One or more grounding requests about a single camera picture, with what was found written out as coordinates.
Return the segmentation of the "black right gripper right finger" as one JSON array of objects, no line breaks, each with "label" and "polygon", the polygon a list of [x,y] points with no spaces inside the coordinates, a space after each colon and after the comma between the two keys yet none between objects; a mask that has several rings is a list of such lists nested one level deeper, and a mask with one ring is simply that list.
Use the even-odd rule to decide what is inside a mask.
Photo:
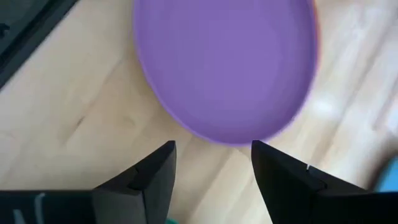
[{"label": "black right gripper right finger", "polygon": [[398,191],[362,189],[259,140],[251,160],[273,224],[398,224]]}]

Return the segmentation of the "red plastic plate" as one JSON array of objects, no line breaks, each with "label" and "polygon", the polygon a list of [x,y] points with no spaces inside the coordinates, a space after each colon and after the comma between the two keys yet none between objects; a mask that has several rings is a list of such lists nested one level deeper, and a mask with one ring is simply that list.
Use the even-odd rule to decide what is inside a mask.
[{"label": "red plastic plate", "polygon": [[318,14],[317,0],[312,0],[313,4],[313,14],[314,14],[314,31],[315,31],[315,40],[316,40],[316,61],[314,66],[314,79],[318,75],[318,71],[320,68],[320,56],[322,53],[322,30],[320,28],[320,20]]}]

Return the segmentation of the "purple plastic plate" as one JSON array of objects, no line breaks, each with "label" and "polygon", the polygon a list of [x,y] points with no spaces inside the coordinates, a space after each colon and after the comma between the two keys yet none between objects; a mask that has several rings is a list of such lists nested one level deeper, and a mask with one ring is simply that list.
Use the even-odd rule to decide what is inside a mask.
[{"label": "purple plastic plate", "polygon": [[134,0],[134,45],[166,111],[229,145],[268,139],[314,80],[312,0]]}]

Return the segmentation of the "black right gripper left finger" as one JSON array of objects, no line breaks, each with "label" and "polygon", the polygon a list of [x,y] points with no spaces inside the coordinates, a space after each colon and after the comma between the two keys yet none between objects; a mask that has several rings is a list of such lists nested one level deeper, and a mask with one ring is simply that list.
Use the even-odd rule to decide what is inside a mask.
[{"label": "black right gripper left finger", "polygon": [[166,224],[176,159],[167,141],[91,190],[0,190],[0,224]]}]

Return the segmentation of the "large blue plastic plate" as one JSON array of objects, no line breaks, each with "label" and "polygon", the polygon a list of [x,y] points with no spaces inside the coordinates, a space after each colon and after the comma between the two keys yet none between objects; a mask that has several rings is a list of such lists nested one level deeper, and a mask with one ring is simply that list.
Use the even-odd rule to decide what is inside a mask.
[{"label": "large blue plastic plate", "polygon": [[398,156],[389,159],[382,166],[374,189],[377,192],[398,192]]}]

